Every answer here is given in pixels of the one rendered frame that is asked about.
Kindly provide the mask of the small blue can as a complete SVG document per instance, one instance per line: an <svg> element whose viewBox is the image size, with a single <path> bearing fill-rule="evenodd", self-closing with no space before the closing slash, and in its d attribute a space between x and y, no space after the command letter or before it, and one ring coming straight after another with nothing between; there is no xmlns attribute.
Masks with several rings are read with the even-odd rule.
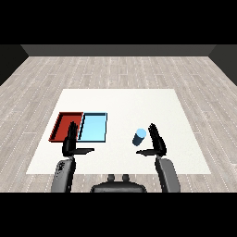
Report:
<svg viewBox="0 0 237 237"><path fill-rule="evenodd" d="M134 145L138 146L143 141L145 136L146 136L146 130L145 129L138 129L134 134L132 143Z"/></svg>

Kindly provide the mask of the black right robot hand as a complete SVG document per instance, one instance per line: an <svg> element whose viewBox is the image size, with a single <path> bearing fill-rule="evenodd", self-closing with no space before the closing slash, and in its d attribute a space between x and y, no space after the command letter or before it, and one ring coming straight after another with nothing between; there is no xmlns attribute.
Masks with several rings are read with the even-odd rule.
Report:
<svg viewBox="0 0 237 237"><path fill-rule="evenodd" d="M152 139L153 148L145 149L137 151L137 154L143 156L154 156L157 155L159 157L165 156L167 154L167 147L163 138L159 135L157 127L154 123L151 123L148 127L150 137Z"/></svg>

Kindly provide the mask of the red shallow open box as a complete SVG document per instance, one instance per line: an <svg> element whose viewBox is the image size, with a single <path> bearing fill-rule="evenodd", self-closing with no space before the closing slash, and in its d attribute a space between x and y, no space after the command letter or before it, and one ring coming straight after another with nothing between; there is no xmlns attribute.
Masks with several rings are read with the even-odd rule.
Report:
<svg viewBox="0 0 237 237"><path fill-rule="evenodd" d="M80 126L82 116L82 112L60 112L49 137L49 142L63 143L64 139L68 136L70 123L74 121L77 126Z"/></svg>

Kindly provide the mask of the dark grey robot body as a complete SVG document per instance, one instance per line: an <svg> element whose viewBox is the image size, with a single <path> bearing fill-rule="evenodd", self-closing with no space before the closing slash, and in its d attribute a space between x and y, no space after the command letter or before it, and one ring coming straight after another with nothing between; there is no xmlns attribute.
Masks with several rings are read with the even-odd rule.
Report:
<svg viewBox="0 0 237 237"><path fill-rule="evenodd" d="M106 182L96 184L91 193L146 193L143 185L130 181L128 174L122 175L122 181L115 181L115 175L109 174Z"/></svg>

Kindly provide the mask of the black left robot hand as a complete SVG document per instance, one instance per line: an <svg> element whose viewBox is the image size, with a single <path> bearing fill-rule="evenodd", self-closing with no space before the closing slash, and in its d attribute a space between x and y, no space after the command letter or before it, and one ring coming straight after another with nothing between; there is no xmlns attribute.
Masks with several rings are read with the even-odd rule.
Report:
<svg viewBox="0 0 237 237"><path fill-rule="evenodd" d="M62 146L63 156L86 155L92 152L93 148L77 148L78 125L71 121L69 124L68 135L64 139Z"/></svg>

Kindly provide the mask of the light blue shallow open box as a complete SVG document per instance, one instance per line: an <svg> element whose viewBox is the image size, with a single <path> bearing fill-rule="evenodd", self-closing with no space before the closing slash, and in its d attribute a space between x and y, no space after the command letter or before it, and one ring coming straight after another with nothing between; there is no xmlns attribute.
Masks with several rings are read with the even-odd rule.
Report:
<svg viewBox="0 0 237 237"><path fill-rule="evenodd" d="M79 143L104 143L106 141L106 112L86 112L83 114Z"/></svg>

